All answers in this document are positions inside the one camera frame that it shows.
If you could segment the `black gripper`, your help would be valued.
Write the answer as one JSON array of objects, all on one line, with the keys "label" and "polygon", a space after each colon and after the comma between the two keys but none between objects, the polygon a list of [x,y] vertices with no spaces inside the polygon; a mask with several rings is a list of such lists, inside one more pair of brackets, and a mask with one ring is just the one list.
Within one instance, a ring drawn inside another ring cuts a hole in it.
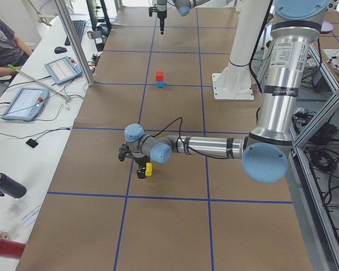
[{"label": "black gripper", "polygon": [[146,165],[149,162],[148,156],[142,156],[142,157],[134,157],[134,161],[138,165],[138,169],[136,170],[137,177],[139,179],[145,179],[146,178]]},{"label": "black gripper", "polygon": [[167,18],[167,0],[157,0],[157,18],[160,22],[160,34],[164,35],[165,19]]}]

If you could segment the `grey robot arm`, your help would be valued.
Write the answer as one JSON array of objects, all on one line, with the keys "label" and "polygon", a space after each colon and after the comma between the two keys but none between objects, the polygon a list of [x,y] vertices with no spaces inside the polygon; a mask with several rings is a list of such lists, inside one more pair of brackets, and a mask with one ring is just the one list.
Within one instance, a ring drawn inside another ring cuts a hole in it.
[{"label": "grey robot arm", "polygon": [[240,8],[228,65],[212,75],[212,86],[216,99],[253,98],[251,61],[268,13],[274,9],[270,62],[266,83],[259,86],[262,104],[256,127],[239,139],[149,135],[141,125],[130,124],[124,130],[118,158],[133,159],[139,178],[145,178],[151,161],[165,163],[173,153],[240,159],[245,173],[262,183],[276,182],[286,174],[292,147],[289,126],[309,48],[320,35],[328,1],[243,1]]},{"label": "grey robot arm", "polygon": [[[173,5],[177,8],[181,16],[186,16],[190,13],[190,10],[200,6],[204,3],[207,3],[208,0],[178,0],[173,1]],[[149,7],[149,16],[151,17],[153,13],[157,14],[159,19],[160,34],[164,35],[165,19],[167,18],[167,3],[166,0],[157,0],[154,1],[154,5]]]}]

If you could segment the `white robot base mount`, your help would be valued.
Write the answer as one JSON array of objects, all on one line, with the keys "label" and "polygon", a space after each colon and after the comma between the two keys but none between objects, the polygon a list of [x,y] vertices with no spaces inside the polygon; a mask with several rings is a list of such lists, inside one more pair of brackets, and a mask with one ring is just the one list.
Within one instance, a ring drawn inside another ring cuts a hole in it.
[{"label": "white robot base mount", "polygon": [[212,74],[214,98],[217,100],[253,100],[250,61],[262,33],[263,22],[272,6],[270,0],[242,1],[238,26],[222,73]]}]

